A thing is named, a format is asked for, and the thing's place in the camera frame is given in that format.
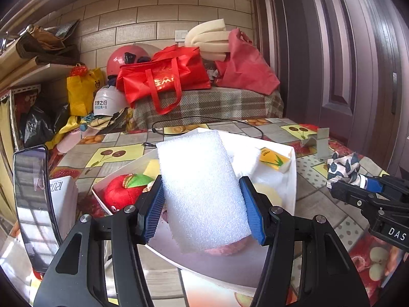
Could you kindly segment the black white patterned cloth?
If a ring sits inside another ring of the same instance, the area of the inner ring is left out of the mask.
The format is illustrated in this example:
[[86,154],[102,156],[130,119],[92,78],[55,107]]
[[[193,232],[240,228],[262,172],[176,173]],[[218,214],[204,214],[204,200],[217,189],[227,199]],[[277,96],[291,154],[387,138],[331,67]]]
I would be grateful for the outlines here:
[[339,181],[361,189],[367,188],[367,177],[359,173],[360,162],[357,153],[339,155],[334,152],[333,156],[327,159],[326,164],[328,167],[326,187],[328,189],[332,189],[333,184]]

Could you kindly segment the pink plush pig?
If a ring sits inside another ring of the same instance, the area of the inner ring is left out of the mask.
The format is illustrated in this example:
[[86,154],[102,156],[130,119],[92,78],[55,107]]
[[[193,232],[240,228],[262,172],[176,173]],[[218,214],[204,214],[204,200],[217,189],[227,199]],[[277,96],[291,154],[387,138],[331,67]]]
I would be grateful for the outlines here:
[[228,245],[223,245],[213,249],[206,249],[204,252],[213,256],[231,256],[246,248],[251,239],[251,236],[247,236]]

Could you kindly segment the yellow tissue pack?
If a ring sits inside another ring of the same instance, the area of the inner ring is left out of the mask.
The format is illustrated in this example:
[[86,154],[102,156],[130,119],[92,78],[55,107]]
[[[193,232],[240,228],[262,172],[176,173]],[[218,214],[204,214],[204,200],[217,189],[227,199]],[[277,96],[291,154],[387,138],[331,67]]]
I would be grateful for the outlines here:
[[281,154],[269,148],[262,148],[259,161],[280,173],[286,173],[290,168],[291,158],[292,153],[290,151],[285,151]]

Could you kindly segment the red plush apple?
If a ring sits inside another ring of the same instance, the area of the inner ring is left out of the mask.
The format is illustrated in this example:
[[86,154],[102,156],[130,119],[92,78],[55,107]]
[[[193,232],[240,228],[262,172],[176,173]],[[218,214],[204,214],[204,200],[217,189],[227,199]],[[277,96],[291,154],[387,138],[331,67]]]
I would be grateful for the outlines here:
[[103,200],[112,213],[122,210],[125,206],[136,203],[153,178],[143,174],[120,175],[107,185]]

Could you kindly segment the white foam block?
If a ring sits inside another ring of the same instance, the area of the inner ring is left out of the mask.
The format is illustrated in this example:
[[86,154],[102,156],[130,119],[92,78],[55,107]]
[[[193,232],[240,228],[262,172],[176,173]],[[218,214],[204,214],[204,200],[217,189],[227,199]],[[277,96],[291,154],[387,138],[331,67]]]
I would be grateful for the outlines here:
[[235,243],[251,234],[238,178],[216,131],[157,145],[168,224],[184,253]]

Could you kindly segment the yellow green scrub sponge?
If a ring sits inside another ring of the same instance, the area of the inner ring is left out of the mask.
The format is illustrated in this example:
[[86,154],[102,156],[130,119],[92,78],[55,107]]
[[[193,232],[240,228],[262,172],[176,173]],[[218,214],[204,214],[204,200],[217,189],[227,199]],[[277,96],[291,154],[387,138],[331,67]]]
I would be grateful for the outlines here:
[[160,174],[160,163],[158,159],[151,159],[148,162],[143,174],[148,176],[149,178],[155,180],[157,176]]

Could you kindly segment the grey cardboard stand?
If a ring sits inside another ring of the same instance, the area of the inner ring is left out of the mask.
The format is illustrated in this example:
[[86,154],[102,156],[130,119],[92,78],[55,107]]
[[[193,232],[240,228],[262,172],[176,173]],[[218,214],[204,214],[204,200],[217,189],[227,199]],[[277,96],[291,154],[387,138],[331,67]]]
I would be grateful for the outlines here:
[[317,150],[317,158],[325,160],[332,156],[328,141],[329,128],[318,128],[316,134],[309,135],[307,139],[301,140],[301,145],[302,147],[314,146]]

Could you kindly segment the white 2021 box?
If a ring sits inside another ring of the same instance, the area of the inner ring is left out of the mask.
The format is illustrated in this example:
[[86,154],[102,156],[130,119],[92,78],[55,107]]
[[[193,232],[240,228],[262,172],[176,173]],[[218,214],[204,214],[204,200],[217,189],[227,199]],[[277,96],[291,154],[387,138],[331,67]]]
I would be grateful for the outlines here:
[[78,187],[68,175],[50,180],[50,189],[58,231],[64,240],[76,222]]

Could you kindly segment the white shallow cardboard box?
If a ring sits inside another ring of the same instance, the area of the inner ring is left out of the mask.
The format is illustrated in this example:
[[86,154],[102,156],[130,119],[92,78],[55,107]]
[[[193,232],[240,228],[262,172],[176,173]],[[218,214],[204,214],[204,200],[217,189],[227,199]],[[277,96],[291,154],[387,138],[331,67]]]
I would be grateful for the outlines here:
[[[230,162],[238,162],[253,150],[269,148],[280,153],[292,148],[262,139],[234,135],[209,129],[197,129],[182,137],[201,132],[218,132]],[[119,175],[145,168],[151,159],[158,159],[157,146],[148,154],[118,170]],[[251,179],[234,170],[245,202],[247,221],[252,237],[246,248],[231,256],[213,256],[205,251],[184,253],[173,239],[166,207],[166,196],[155,235],[148,241],[160,256],[182,268],[236,286],[255,288],[260,297],[275,294],[285,297],[291,279],[295,211],[295,167],[281,176],[283,205],[272,206],[269,199],[254,188]]]

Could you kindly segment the dark wooden door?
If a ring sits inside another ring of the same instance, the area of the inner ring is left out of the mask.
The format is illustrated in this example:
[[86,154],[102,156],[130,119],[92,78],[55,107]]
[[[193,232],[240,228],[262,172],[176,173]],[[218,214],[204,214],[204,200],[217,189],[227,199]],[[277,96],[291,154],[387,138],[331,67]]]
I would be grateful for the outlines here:
[[252,0],[284,115],[408,174],[408,0]]

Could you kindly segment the black plastic bag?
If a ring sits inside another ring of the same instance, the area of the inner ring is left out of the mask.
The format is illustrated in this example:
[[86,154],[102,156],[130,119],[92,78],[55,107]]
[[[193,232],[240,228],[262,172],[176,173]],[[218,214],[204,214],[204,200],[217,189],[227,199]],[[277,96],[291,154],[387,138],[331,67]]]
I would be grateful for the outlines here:
[[25,148],[51,141],[66,125],[70,117],[70,105],[53,109],[48,103],[35,103],[21,115],[19,134]]

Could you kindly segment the dark red paper bag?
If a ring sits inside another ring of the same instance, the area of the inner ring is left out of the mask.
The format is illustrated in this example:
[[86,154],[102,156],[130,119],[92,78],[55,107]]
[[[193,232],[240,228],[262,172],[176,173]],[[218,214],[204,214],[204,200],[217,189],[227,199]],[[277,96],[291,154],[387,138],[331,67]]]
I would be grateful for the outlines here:
[[248,90],[265,96],[278,89],[280,81],[249,37],[239,28],[230,31],[230,52],[216,61],[218,87]]

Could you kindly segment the white helmet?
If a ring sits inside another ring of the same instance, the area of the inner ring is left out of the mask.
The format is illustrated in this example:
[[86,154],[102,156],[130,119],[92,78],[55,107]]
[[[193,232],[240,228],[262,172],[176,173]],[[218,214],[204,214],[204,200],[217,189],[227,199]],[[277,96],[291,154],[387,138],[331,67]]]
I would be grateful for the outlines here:
[[129,107],[123,92],[115,86],[104,86],[96,92],[93,113],[96,116],[113,116]]

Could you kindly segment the plaid covered bench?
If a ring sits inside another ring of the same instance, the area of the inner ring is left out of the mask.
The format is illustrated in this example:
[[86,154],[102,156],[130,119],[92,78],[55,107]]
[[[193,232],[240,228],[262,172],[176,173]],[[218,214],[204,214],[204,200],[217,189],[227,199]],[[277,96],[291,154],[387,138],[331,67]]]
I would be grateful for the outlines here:
[[170,113],[161,115],[155,110],[151,98],[137,101],[128,123],[130,130],[148,130],[151,127],[187,125],[252,118],[281,118],[284,104],[279,91],[265,96],[249,90],[212,87],[208,90],[191,90],[182,93],[179,105]]

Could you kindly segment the yellow gift bag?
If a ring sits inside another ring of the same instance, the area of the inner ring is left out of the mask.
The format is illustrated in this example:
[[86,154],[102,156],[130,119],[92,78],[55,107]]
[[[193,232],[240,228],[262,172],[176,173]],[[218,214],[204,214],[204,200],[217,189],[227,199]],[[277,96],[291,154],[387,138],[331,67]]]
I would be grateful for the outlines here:
[[93,111],[96,92],[105,85],[100,68],[88,69],[84,64],[74,66],[66,78],[70,114],[86,116]]

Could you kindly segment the cream foam roll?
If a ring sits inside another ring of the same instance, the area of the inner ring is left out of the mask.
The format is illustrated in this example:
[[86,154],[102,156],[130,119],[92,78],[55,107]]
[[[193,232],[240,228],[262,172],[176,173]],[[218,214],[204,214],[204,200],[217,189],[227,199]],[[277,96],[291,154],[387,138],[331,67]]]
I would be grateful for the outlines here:
[[192,28],[184,39],[184,46],[199,48],[204,60],[222,62],[230,52],[229,36],[224,19],[215,19]]

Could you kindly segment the red tote bag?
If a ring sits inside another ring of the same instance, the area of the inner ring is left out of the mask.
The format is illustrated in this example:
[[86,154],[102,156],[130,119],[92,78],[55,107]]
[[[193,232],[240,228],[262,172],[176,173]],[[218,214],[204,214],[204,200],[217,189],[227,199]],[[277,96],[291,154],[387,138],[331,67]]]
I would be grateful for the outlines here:
[[172,45],[156,52],[149,62],[121,66],[116,88],[131,106],[149,96],[156,112],[164,115],[179,105],[183,91],[211,88],[204,67],[198,47]]

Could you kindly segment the pink red helmet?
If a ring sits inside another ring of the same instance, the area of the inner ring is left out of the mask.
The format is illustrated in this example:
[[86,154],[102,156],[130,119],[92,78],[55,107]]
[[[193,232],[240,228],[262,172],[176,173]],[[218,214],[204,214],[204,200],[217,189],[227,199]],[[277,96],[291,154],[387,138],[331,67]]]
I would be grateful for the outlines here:
[[107,76],[117,76],[123,65],[147,61],[150,61],[150,56],[146,50],[137,45],[125,45],[116,49],[108,58]]

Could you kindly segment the wooden shelf with cardboard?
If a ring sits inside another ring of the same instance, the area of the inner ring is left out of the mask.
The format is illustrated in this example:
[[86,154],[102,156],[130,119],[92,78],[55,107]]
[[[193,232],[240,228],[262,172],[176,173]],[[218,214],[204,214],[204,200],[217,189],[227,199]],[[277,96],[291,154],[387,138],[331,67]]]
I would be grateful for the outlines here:
[[1,89],[38,66],[79,62],[77,45],[70,42],[80,21],[43,28],[29,25],[20,35],[1,34]]

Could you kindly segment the smartphone on mount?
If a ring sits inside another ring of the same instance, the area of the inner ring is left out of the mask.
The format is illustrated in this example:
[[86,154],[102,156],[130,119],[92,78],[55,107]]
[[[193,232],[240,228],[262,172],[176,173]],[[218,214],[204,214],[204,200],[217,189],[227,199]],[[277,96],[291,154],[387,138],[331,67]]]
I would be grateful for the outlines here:
[[14,153],[13,188],[26,253],[33,270],[43,275],[62,244],[51,197],[46,146]]

